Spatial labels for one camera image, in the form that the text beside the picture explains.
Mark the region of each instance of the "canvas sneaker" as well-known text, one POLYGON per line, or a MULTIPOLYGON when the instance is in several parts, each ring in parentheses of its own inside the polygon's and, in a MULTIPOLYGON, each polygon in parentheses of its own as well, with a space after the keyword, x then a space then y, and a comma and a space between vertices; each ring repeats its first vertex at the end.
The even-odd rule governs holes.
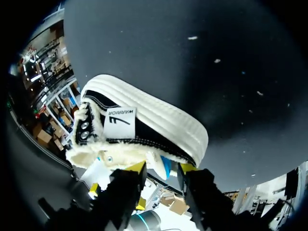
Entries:
POLYGON ((183 110, 114 76, 98 75, 81 92, 72 149, 66 152, 66 158, 82 168, 88 168, 99 158, 111 170, 146 160, 147 168, 154 169, 165 180, 165 160, 198 167, 207 144, 204 126, 183 110), (133 138, 111 139, 104 134, 107 110, 119 107, 136 108, 133 138))

